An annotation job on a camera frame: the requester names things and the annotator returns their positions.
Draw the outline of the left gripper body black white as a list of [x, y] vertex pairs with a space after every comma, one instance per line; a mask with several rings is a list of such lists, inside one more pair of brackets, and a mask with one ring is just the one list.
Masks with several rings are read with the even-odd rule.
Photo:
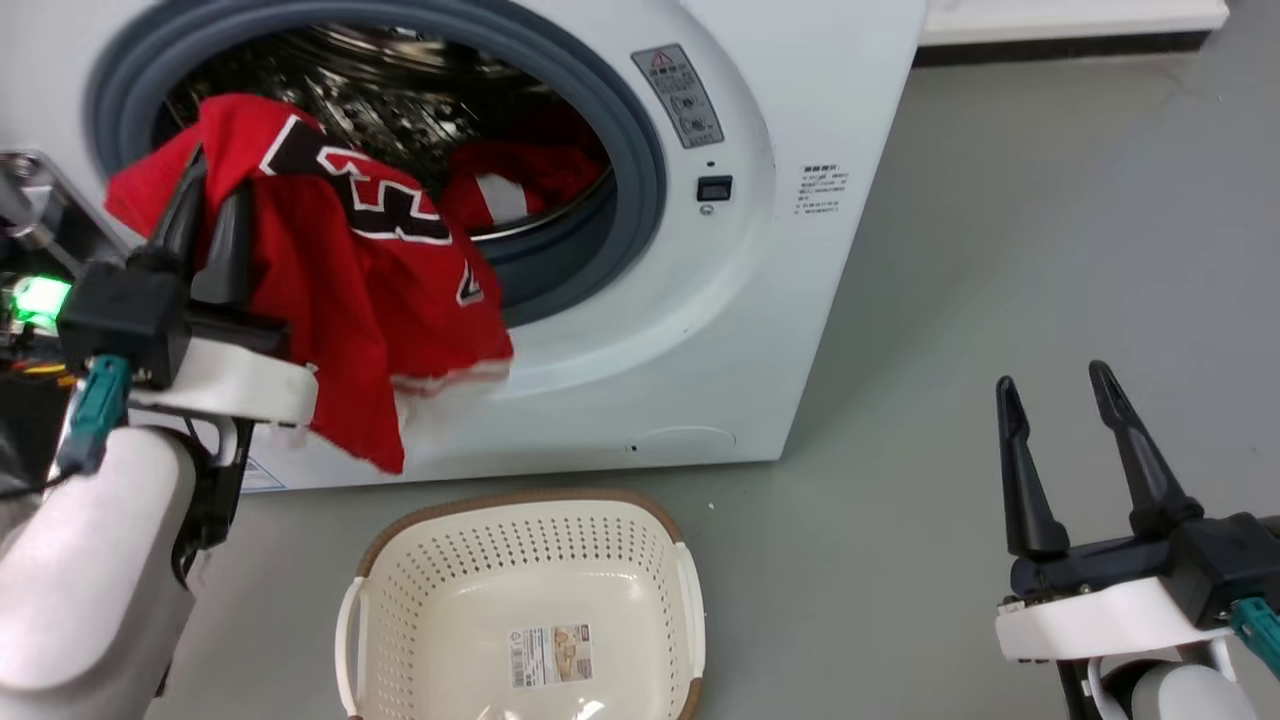
[[67, 369], [106, 366], [136, 407], [287, 427], [314, 418], [317, 380], [287, 360], [284, 322], [189, 300], [179, 275], [92, 263], [58, 314]]

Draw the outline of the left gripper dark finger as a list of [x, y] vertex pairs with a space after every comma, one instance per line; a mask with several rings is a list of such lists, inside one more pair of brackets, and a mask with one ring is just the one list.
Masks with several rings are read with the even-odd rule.
[[204, 268], [191, 297], [210, 305], [248, 305], [251, 300], [251, 186], [241, 184], [218, 210]]
[[204, 229], [207, 173], [204, 150], [195, 150], [155, 232], [147, 243], [131, 252], [128, 268], [145, 272], [195, 270], [195, 254]]

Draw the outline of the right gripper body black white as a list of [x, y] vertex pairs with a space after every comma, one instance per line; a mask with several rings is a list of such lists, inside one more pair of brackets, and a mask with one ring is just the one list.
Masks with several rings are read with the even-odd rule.
[[1272, 518], [1189, 521], [1165, 539], [1100, 541], [1018, 559], [995, 632], [1012, 661], [1146, 653], [1228, 634], [1233, 605], [1277, 607]]

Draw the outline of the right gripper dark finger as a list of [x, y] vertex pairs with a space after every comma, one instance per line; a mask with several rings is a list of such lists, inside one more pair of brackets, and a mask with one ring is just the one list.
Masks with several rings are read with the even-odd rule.
[[1204, 509], [1174, 475], [1111, 366], [1089, 364], [1091, 386], [1103, 424], [1115, 434], [1132, 498], [1129, 524], [1138, 538], [1165, 538]]
[[1070, 550], [1030, 454], [1030, 423], [1015, 380], [997, 382], [997, 433], [1007, 551], [1015, 559], [1059, 559]]

